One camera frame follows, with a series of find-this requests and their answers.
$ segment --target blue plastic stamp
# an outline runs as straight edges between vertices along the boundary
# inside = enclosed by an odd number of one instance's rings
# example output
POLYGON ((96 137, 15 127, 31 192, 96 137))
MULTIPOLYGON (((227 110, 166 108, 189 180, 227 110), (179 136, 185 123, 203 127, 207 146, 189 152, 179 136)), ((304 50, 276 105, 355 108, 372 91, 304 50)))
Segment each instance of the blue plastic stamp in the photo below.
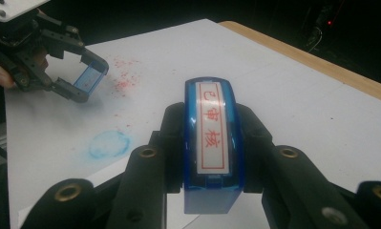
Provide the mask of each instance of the blue plastic stamp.
POLYGON ((184 213, 225 214, 243 189, 243 142, 227 80, 186 81, 184 213))

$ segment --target dark background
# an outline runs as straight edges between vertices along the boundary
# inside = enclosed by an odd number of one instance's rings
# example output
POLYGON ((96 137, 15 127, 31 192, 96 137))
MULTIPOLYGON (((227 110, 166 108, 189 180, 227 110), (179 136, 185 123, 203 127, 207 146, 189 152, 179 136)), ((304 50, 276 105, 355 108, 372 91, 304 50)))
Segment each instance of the dark background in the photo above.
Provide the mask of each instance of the dark background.
POLYGON ((87 45, 204 18, 235 21, 381 83, 381 0, 52 0, 40 9, 78 27, 87 45))

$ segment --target red ink stain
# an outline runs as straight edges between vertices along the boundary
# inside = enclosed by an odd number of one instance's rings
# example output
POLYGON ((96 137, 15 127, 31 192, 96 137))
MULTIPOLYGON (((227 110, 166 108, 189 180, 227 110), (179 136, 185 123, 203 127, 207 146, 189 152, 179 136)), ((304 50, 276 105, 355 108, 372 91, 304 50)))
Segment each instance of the red ink stain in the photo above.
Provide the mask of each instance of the red ink stain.
POLYGON ((133 71, 136 64, 140 63, 137 60, 124 60, 121 56, 113 58, 113 65, 119 71, 118 77, 113 79, 114 87, 117 92, 125 92, 137 85, 139 82, 139 75, 133 71))

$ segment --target blue transparent plastic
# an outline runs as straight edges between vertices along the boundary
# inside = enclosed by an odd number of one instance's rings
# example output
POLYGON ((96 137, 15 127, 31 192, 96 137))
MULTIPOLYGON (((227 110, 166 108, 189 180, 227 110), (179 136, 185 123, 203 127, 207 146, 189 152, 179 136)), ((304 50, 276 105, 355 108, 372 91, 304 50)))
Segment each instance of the blue transparent plastic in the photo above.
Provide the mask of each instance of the blue transparent plastic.
POLYGON ((235 97, 230 83, 217 77, 200 77, 185 83, 184 213, 225 214, 244 185, 243 141, 235 97), (228 168, 226 173, 201 174, 197 169, 198 82, 220 83, 226 119, 228 168))
POLYGON ((94 68, 95 64, 95 62, 90 64, 74 83, 75 87, 86 92, 87 94, 92 94, 95 87, 97 87, 98 83, 108 71, 108 69, 105 69, 103 72, 96 70, 94 68))

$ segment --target robotic arm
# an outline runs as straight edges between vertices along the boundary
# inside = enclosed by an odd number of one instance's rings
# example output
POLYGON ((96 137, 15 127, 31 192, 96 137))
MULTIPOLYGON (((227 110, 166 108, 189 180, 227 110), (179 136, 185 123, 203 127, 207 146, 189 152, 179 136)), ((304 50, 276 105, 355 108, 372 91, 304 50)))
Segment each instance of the robotic arm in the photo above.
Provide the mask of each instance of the robotic arm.
POLYGON ((109 66, 85 48, 77 28, 40 13, 36 7, 45 2, 0 0, 0 65, 23 92, 53 91, 75 102, 86 102, 109 66), (33 61, 32 54, 40 48, 59 59, 64 51, 81 55, 88 71, 74 84, 60 77, 53 82, 33 61))

